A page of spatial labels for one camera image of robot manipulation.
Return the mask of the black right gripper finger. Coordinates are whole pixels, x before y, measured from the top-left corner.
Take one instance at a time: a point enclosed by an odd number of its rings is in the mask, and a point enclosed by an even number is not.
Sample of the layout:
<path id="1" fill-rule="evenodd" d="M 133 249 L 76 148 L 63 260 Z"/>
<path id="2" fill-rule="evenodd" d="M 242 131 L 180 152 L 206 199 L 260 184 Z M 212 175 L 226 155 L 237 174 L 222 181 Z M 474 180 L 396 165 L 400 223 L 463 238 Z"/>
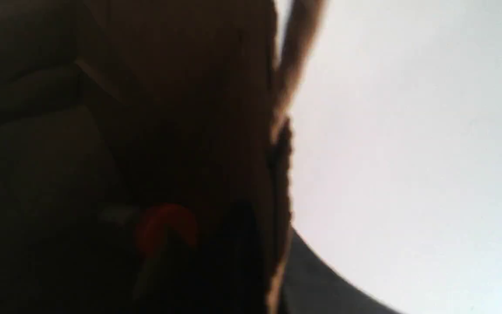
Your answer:
<path id="1" fill-rule="evenodd" d="M 396 314 L 335 273 L 292 230 L 281 314 Z"/>

